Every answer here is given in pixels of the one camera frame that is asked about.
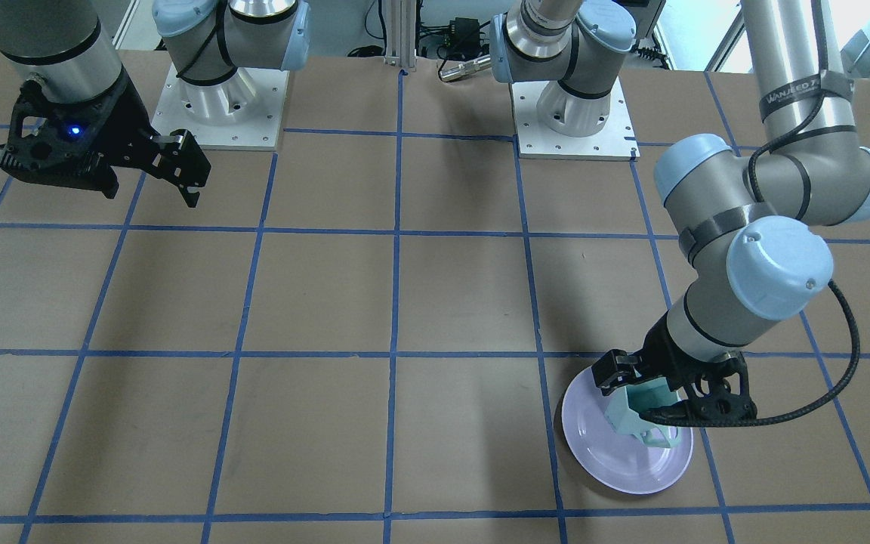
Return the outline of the lavender plastic plate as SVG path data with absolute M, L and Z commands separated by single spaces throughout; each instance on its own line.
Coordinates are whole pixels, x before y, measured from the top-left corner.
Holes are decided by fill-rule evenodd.
M 632 436 L 616 433 L 608 423 L 604 397 L 593 383 L 593 369 L 583 369 L 567 386 L 560 420 L 571 453 L 602 484 L 624 493 L 657 493 L 684 475 L 694 451 L 693 431 L 680 431 L 678 447 L 645 447 Z

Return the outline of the mint green mug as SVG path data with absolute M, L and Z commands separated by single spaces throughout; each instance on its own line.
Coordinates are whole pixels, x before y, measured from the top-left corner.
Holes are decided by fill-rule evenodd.
M 609 396 L 605 416 L 616 433 L 635 437 L 645 447 L 670 449 L 681 445 L 680 431 L 643 420 L 641 413 L 677 402 L 679 394 L 669 388 L 666 379 L 658 378 L 615 390 Z

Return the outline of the aluminium frame post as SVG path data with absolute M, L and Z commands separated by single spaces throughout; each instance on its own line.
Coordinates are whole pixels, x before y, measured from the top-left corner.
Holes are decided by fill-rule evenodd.
M 384 64 L 405 73 L 417 68 L 420 1 L 379 1 L 384 22 Z

